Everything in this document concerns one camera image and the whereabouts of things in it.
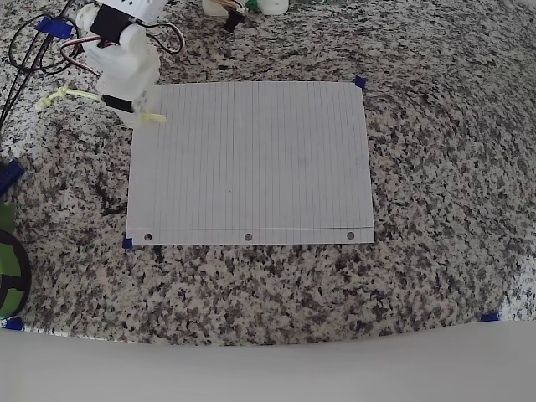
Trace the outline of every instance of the green container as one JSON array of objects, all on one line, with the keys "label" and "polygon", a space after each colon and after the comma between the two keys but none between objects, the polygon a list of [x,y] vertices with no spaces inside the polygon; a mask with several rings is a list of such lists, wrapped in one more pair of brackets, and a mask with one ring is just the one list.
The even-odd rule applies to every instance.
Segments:
[{"label": "green container", "polygon": [[0,319],[15,316],[23,309],[31,283],[26,250],[15,236],[0,230]]}]

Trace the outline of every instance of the red wire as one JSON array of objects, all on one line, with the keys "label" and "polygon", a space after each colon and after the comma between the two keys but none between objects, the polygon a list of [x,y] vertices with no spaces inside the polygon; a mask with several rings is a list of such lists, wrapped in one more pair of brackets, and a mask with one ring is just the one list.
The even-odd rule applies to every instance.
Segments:
[{"label": "red wire", "polygon": [[80,67],[83,70],[89,71],[90,73],[96,75],[97,77],[100,77],[101,75],[97,71],[93,70],[90,66],[82,64],[81,62],[76,61],[74,59],[71,59],[66,53],[64,53],[64,49],[68,48],[69,46],[73,46],[76,44],[80,45],[86,42],[93,42],[96,40],[101,40],[101,37],[100,36],[88,36],[87,38],[68,40],[67,42],[61,45],[61,47],[59,48],[59,52],[64,57],[64,59],[66,59],[69,63],[77,67]]}]

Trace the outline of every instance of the green object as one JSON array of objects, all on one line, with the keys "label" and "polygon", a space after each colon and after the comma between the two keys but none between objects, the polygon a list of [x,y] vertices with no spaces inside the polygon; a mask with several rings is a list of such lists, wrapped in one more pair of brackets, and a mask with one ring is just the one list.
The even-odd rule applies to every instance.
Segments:
[{"label": "green object", "polygon": [[23,308],[31,281],[26,250],[15,236],[0,230],[0,319],[16,315]]},{"label": "green object", "polygon": [[0,204],[0,230],[12,233],[15,229],[15,214],[17,206],[15,204]]},{"label": "green object", "polygon": [[257,0],[248,0],[245,4],[245,7],[249,11],[259,11],[259,5],[257,4]]},{"label": "green object", "polygon": [[0,275],[20,277],[20,265],[12,245],[0,244]]},{"label": "green object", "polygon": [[17,311],[23,300],[24,293],[24,291],[16,289],[8,289],[6,299],[2,307],[0,307],[0,319],[11,317]]}]

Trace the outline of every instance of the black cable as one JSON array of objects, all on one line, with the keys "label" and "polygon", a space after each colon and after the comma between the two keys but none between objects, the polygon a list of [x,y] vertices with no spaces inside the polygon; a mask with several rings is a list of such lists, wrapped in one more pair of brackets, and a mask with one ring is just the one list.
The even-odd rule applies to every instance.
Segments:
[{"label": "black cable", "polygon": [[[69,63],[66,63],[65,60],[61,60],[60,62],[52,63],[50,65],[43,66],[43,57],[44,57],[46,51],[48,50],[50,44],[52,43],[52,40],[54,39],[53,35],[48,34],[47,37],[44,39],[43,43],[41,44],[41,46],[39,47],[39,50],[37,51],[37,54],[36,54],[35,58],[33,59],[33,62],[31,64],[31,66],[29,68],[26,67],[26,64],[28,63],[28,60],[29,60],[31,54],[34,51],[35,43],[36,43],[39,35],[42,33],[40,31],[38,31],[34,35],[34,37],[32,39],[32,42],[30,43],[30,45],[28,47],[28,50],[27,50],[26,54],[24,55],[22,63],[20,63],[20,64],[17,63],[15,58],[13,57],[13,46],[14,46],[14,43],[16,41],[17,36],[20,35],[20,33],[22,32],[22,30],[24,28],[29,26],[32,22],[34,22],[38,18],[46,17],[46,18],[49,18],[48,23],[50,23],[53,20],[62,20],[62,21],[68,21],[68,22],[72,23],[73,26],[76,29],[77,37],[80,37],[80,30],[78,28],[76,28],[76,24],[74,23],[74,21],[72,19],[70,19],[70,18],[65,17],[65,13],[67,12],[67,9],[69,8],[70,4],[73,1],[74,0],[67,0],[67,3],[62,8],[62,10],[59,13],[58,17],[53,18],[52,16],[50,16],[47,13],[42,13],[42,14],[38,15],[37,17],[31,18],[30,20],[28,20],[14,34],[14,36],[12,38],[12,41],[11,41],[11,43],[9,45],[8,57],[9,57],[9,64],[11,64],[15,68],[17,68],[17,74],[15,75],[15,79],[13,80],[11,88],[9,89],[8,97],[6,98],[6,102],[4,103],[4,106],[3,106],[3,109],[2,109],[2,114],[0,115],[0,130],[2,130],[3,124],[7,120],[9,112],[12,110],[13,106],[15,105],[15,102],[17,101],[18,97],[20,96],[20,94],[23,91],[23,89],[26,87],[29,79],[31,78],[31,76],[33,75],[33,73],[35,71],[43,71],[45,74],[49,74],[49,75],[58,74],[58,73],[64,71],[70,65]],[[74,53],[72,54],[72,56],[75,57],[77,55],[76,50],[73,50],[73,52]],[[66,63],[66,65],[64,65],[63,67],[60,67],[59,70],[56,70],[56,71],[53,71],[53,72],[47,71],[47,70],[49,70],[51,68],[58,67],[58,66],[62,65],[63,63]],[[19,81],[19,78],[20,78],[21,74],[26,74],[26,75],[25,75],[22,83],[18,87],[17,91],[15,91],[15,88],[17,87],[17,83]]]},{"label": "black cable", "polygon": [[158,46],[160,46],[162,48],[162,50],[164,52],[166,52],[166,53],[177,54],[177,53],[180,53],[181,50],[183,50],[183,47],[184,47],[183,33],[181,32],[181,30],[179,28],[177,28],[172,23],[155,23],[153,25],[147,25],[147,24],[144,24],[141,21],[138,21],[137,24],[141,25],[143,28],[156,28],[156,27],[168,27],[168,28],[170,28],[178,38],[178,44],[179,44],[178,49],[170,49],[167,46],[164,46],[162,44],[162,42],[160,42],[160,40],[158,40],[158,38],[156,36],[152,35],[152,34],[148,33],[147,37],[151,38],[152,40],[154,40],[158,44]]}]

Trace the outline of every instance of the white object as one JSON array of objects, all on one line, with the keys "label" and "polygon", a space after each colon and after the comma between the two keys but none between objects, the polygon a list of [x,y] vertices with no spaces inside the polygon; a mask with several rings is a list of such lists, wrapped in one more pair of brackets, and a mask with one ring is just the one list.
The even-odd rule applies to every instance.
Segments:
[{"label": "white object", "polygon": [[[97,11],[92,4],[84,6],[76,17],[77,25],[90,32]],[[83,46],[88,64],[102,71],[96,86],[99,94],[132,101],[134,113],[111,109],[127,126],[139,126],[143,113],[150,111],[147,91],[160,77],[160,58],[154,46],[148,45],[145,28],[129,25],[121,32],[118,46],[101,48],[98,41]]]},{"label": "white object", "polygon": [[168,119],[133,133],[133,244],[374,242],[360,88],[240,82],[154,90],[154,111]]},{"label": "white object", "polygon": [[[265,15],[280,15],[288,10],[288,0],[257,0],[259,10]],[[203,11],[211,17],[227,16],[227,11],[219,4],[211,0],[203,0]]]},{"label": "white object", "polygon": [[225,8],[211,0],[203,0],[203,11],[210,17],[226,17],[229,15]]},{"label": "white object", "polygon": [[346,343],[179,347],[0,330],[2,401],[534,400],[536,322]]},{"label": "white object", "polygon": [[288,0],[257,0],[257,6],[265,15],[281,15],[288,10]]},{"label": "white object", "polygon": [[154,22],[168,0],[97,0],[146,23]]}]

